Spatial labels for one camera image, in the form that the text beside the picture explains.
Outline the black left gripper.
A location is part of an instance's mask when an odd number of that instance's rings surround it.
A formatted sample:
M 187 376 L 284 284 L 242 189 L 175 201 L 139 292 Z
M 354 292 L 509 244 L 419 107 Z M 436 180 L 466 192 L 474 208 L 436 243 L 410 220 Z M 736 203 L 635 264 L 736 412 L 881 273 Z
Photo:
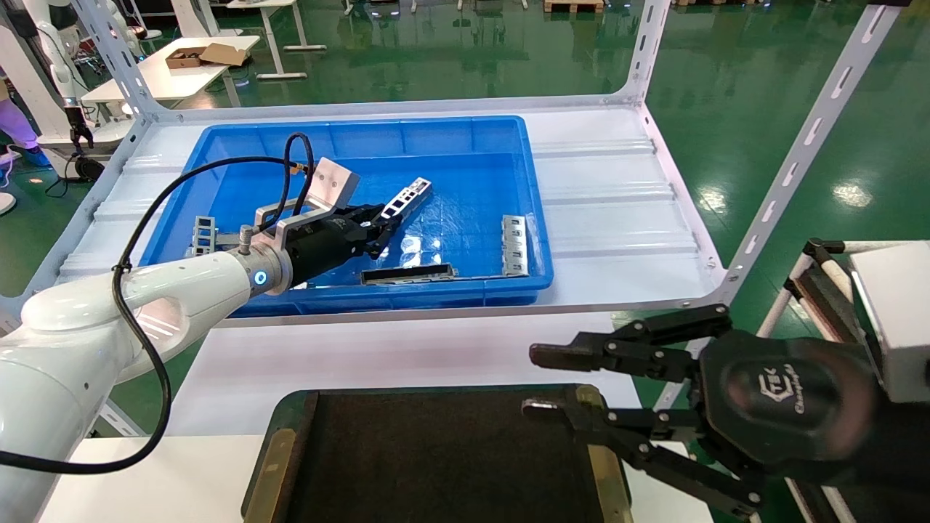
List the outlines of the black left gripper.
M 387 219 L 384 209 L 384 204 L 347 206 L 341 216 L 289 231 L 283 244 L 291 264 L 288 287 L 308 282 L 365 253 L 370 259 L 381 257 L 400 228 L 400 218 Z

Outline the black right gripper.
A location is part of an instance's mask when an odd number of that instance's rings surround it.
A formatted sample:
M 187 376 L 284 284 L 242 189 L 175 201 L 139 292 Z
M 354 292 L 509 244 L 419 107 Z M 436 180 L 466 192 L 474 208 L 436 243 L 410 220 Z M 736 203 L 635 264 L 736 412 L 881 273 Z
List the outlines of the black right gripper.
M 578 332 L 568 344 L 532 344 L 529 357 L 547 370 L 606 370 L 667 383 L 697 373 L 708 440 L 770 470 L 856 455 L 884 401 L 864 352 L 819 338 L 774 340 L 732 328 L 729 308 L 712 304 L 635 320 L 609 333 Z M 674 346 L 704 338 L 715 340 L 698 360 Z M 530 398 L 522 401 L 522 414 L 565 425 L 574 440 L 607 447 L 652 479 L 738 519 L 761 508 L 753 473 L 736 479 L 660 446 L 695 437 L 697 413 Z

